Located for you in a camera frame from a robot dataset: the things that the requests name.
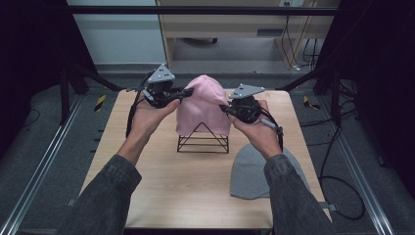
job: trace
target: hand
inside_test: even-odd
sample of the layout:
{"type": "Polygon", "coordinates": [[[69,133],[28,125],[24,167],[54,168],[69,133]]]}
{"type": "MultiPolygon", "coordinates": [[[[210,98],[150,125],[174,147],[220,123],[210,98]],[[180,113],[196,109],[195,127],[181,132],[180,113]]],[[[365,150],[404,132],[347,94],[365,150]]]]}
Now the hand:
{"type": "Polygon", "coordinates": [[[179,100],[174,100],[166,107],[156,109],[146,100],[143,100],[137,105],[131,125],[130,135],[150,139],[150,136],[156,131],[161,121],[169,114],[173,113],[179,104],[179,100]]]}
{"type": "Polygon", "coordinates": [[[134,114],[131,131],[117,154],[136,165],[151,135],[156,131],[161,121],[173,113],[179,104],[179,100],[174,100],[166,107],[156,109],[149,105],[146,100],[140,102],[134,114]]]}
{"type": "MultiPolygon", "coordinates": [[[[265,100],[259,100],[258,102],[261,107],[268,111],[268,105],[265,100]]],[[[246,124],[233,116],[230,119],[235,128],[242,131],[248,137],[253,146],[266,160],[283,153],[278,144],[277,132],[262,123],[259,119],[252,124],[246,124]]]]}

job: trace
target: wall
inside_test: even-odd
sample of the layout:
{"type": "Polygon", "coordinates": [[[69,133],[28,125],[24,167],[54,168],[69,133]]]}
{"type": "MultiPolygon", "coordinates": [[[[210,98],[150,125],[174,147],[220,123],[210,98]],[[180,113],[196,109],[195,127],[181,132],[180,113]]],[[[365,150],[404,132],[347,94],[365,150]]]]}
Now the wall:
{"type": "MultiPolygon", "coordinates": [[[[155,6],[154,0],[68,0],[69,5],[155,6]]],[[[158,16],[74,15],[96,65],[165,63],[158,16]]]]}

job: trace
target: wooden board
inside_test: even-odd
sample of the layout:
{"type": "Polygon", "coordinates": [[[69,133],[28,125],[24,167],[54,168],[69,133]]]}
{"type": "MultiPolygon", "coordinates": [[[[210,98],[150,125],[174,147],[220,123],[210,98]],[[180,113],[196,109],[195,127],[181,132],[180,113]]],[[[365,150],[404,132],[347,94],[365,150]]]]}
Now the wooden board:
{"type": "MultiPolygon", "coordinates": [[[[83,188],[124,141],[127,115],[134,97],[135,92],[119,93],[83,188]]],[[[312,194],[323,201],[289,94],[266,91],[255,97],[267,100],[271,114],[284,127],[285,146],[299,160],[312,194]]],[[[177,153],[175,127],[173,113],[162,121],[138,161],[137,168],[143,180],[132,195],[126,226],[270,228],[269,199],[250,201],[229,194],[232,163],[239,150],[249,143],[245,135],[231,127],[229,154],[177,153]]]]}

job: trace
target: pink fabric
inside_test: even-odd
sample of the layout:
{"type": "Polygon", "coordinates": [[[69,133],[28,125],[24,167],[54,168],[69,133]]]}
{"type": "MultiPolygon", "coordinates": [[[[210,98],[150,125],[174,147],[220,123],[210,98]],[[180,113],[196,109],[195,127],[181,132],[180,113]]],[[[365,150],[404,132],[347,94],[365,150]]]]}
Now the pink fabric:
{"type": "MultiPolygon", "coordinates": [[[[219,105],[228,105],[228,102],[226,92],[219,82],[207,75],[201,75],[189,82],[186,88],[195,90],[177,108],[177,133],[189,136],[203,122],[214,134],[228,136],[231,122],[219,108],[219,105]]],[[[197,131],[208,132],[203,125],[197,131]]]]}

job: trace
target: pyramid wire stand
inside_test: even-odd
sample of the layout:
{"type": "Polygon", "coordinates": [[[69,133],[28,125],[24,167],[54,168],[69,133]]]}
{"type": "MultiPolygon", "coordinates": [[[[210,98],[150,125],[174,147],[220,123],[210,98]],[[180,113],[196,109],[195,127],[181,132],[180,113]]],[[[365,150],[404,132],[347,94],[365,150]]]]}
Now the pyramid wire stand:
{"type": "Polygon", "coordinates": [[[218,153],[218,154],[229,154],[229,138],[228,136],[222,136],[222,135],[215,135],[210,128],[204,123],[201,122],[196,126],[195,129],[193,129],[192,133],[189,136],[183,136],[179,135],[178,141],[177,141],[177,153],[218,153]],[[199,126],[204,125],[207,130],[210,132],[212,137],[193,137],[194,133],[197,133],[196,131],[199,126]],[[207,144],[207,143],[188,143],[189,140],[216,140],[217,144],[207,144]],[[212,147],[222,147],[224,151],[183,151],[181,150],[185,146],[212,146],[212,147]]]}

